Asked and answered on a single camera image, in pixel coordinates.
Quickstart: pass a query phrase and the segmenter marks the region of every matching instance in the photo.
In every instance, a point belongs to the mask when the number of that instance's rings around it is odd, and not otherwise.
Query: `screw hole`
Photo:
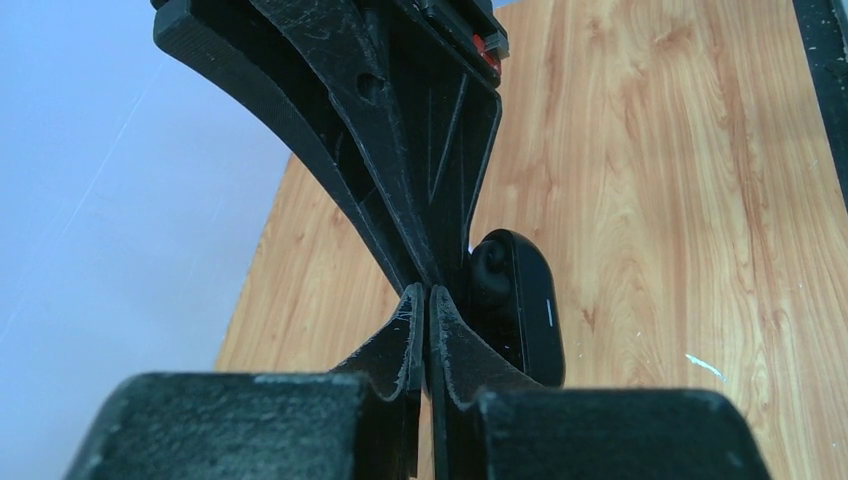
[[[360,74],[356,78],[356,89],[359,91],[359,96],[368,103],[376,103],[377,95],[384,87],[385,82],[370,73]]]

